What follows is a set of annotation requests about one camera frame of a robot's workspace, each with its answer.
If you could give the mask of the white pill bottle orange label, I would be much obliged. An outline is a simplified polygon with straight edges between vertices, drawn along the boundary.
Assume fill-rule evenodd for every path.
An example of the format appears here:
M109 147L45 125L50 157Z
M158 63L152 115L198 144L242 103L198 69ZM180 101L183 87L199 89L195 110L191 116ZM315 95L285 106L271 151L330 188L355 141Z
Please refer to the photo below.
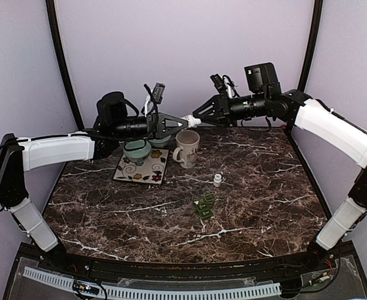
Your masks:
M191 114L185 117L182 117L182 119L188 122L188 128L196 128L197 126L199 126L202 123L199 118L195 118Z

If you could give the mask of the green weekly pill organizer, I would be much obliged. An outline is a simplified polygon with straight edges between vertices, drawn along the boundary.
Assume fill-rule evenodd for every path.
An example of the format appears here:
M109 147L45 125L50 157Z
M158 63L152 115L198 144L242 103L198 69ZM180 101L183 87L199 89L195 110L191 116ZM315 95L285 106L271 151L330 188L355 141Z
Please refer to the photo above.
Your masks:
M203 194L193 198L193 204L196 212L202 220L213 217L213 206L216 196L213 193Z

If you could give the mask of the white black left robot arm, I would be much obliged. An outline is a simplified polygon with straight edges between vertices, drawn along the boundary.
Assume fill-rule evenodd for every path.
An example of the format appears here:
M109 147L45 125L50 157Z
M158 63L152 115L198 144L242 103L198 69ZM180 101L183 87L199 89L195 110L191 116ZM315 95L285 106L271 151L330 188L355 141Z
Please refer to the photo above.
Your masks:
M71 258L29 198L24 174L43 166L110 156L121 142L162 139L189 126L189 121L159 112L156 90L148 91L153 109L145 115L122 92L110 92L96 104L94 127L69 134L18 138L6 134L0 144L0 212L7 210L57 272L71 268Z

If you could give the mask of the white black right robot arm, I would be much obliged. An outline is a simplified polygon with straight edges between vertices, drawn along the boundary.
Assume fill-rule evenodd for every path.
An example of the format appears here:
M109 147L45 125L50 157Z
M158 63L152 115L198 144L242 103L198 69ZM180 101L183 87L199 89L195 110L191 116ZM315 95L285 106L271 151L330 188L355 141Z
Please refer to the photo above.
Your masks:
M325 263L325 251L336 246L367 214L367 130L303 91L282 92L271 62L247 66L244 71L251 91L249 96L239 96L230 79L214 74L210 78L218 94L197 108L194 118L223 127L255 117L279 119L287 128L294 126L315 134L361 168L346 199L309 245L310 252L302 258L304 268L315 271Z

